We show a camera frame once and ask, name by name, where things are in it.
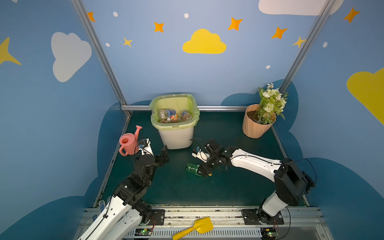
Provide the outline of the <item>clear bottle orange label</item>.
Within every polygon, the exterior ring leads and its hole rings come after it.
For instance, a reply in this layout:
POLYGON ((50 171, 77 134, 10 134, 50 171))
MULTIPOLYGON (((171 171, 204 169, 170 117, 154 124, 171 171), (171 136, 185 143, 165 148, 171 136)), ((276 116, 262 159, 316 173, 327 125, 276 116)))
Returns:
POLYGON ((181 119, 181 118, 168 118, 166 120, 159 121, 159 123, 163 123, 163 124, 173 124, 173 123, 180 123, 180 122, 183 122, 183 119, 181 119))

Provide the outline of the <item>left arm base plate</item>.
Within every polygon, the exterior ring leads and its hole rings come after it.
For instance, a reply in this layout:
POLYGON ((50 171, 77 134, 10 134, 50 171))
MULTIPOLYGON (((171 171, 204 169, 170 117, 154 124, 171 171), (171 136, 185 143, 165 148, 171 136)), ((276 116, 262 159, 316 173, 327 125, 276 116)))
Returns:
POLYGON ((147 218, 144 218, 141 223, 142 226, 163 226, 165 222, 165 210, 164 209, 152 209, 151 214, 147 218))

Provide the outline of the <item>pepsi bottle blue cap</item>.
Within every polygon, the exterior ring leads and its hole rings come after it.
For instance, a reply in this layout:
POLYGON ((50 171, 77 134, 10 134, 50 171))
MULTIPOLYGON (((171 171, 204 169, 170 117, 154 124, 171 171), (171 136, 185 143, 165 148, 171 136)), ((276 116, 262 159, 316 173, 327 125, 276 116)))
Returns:
POLYGON ((183 111, 181 113, 183 121, 189 121, 193 119, 193 115, 189 111, 183 111))
POLYGON ((160 109, 158 110, 158 117, 160 120, 168 120, 171 119, 172 116, 176 114, 175 110, 172 109, 160 109))

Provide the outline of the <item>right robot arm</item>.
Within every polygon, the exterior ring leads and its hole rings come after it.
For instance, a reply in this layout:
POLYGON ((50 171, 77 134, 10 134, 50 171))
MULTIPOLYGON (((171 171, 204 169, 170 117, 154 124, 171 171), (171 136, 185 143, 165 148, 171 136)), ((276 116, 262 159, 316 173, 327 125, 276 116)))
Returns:
POLYGON ((196 147, 192 156, 203 161, 187 167, 197 176, 210 177, 221 165, 246 169, 261 175, 275 184, 276 190, 267 197, 254 213, 262 225, 277 221, 281 210, 297 206, 302 195, 316 186, 316 181, 301 171, 291 159, 273 160, 248 153, 240 148, 220 146, 211 139, 202 149, 196 147))

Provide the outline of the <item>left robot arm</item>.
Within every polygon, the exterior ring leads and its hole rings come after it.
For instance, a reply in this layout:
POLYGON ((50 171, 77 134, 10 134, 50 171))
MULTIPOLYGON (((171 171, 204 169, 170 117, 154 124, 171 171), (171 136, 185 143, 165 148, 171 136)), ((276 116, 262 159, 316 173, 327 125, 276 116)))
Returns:
POLYGON ((79 237, 80 240, 122 240, 140 224, 150 221, 152 207, 142 200, 158 167, 170 161, 164 146, 157 156, 151 147, 141 150, 134 171, 116 187, 106 208, 79 237))

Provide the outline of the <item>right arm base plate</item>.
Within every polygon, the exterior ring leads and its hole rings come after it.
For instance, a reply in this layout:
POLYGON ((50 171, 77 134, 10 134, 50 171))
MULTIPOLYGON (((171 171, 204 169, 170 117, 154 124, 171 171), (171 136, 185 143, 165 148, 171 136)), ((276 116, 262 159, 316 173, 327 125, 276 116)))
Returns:
POLYGON ((263 210, 259 209, 242 209, 241 214, 245 225, 283 225, 284 220, 281 212, 271 217, 263 210))

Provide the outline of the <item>green plastic bottle yellow cap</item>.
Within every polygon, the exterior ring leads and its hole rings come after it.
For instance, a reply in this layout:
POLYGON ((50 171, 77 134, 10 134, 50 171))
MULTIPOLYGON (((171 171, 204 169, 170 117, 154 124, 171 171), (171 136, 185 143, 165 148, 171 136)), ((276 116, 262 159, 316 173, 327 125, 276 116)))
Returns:
POLYGON ((187 163, 185 170, 188 173, 191 173, 191 174, 198 176, 197 175, 198 167, 199 167, 199 164, 194 164, 194 163, 189 162, 189 163, 187 163))

